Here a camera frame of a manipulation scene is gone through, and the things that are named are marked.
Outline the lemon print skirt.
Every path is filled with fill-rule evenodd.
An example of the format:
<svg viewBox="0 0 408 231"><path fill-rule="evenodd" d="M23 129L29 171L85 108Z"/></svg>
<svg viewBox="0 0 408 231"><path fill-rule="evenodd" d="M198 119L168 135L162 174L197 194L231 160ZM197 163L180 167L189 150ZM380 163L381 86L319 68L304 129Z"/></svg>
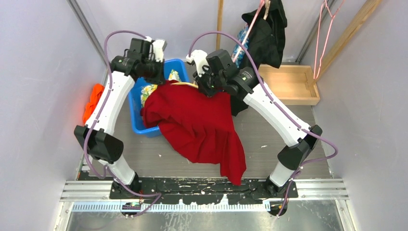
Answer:
<svg viewBox="0 0 408 231"><path fill-rule="evenodd" d="M178 71L174 69L171 70L167 80L175 80L177 82L180 82L181 79L180 79ZM158 85L151 84L151 85L146 85L141 88L140 102L141 102L142 107L145 106L146 100L157 89L157 87Z"/></svg>

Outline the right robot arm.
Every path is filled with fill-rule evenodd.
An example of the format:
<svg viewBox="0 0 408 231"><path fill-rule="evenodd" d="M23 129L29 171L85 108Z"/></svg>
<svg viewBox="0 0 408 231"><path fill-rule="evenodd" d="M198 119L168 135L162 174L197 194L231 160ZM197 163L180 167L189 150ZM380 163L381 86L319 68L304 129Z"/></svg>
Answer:
<svg viewBox="0 0 408 231"><path fill-rule="evenodd" d="M265 189L278 198L289 187L289 180L314 150L322 134L318 125L310 126L285 106L255 69L239 69L229 53L220 49L207 54L194 50L186 57L187 63L196 67L193 78L200 92L208 97L226 92L255 109L280 134L285 147L278 153L278 163L267 177Z"/></svg>

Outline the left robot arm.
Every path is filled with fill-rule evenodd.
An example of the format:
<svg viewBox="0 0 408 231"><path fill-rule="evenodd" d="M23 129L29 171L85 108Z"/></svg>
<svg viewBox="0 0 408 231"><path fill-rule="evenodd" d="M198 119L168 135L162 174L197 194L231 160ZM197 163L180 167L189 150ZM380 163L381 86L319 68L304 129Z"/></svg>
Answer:
<svg viewBox="0 0 408 231"><path fill-rule="evenodd" d="M151 84L164 84L163 39L133 38L123 55L113 58L107 85L96 108L83 126L76 126L74 135L84 150L86 162L95 159L103 164L114 178L113 188L129 199L140 194L137 173L123 156L124 143L114 137L118 114L123 103L139 78Z"/></svg>

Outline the red pleated skirt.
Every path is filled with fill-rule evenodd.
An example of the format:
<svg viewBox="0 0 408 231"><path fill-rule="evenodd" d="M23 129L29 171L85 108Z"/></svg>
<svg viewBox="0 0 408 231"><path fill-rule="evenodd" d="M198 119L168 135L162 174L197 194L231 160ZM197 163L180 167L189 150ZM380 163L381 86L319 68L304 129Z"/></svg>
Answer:
<svg viewBox="0 0 408 231"><path fill-rule="evenodd" d="M229 94L207 97L172 80L149 95L140 115L144 126L158 126L181 156L192 163L219 164L222 177L241 184L245 152L234 127Z"/></svg>

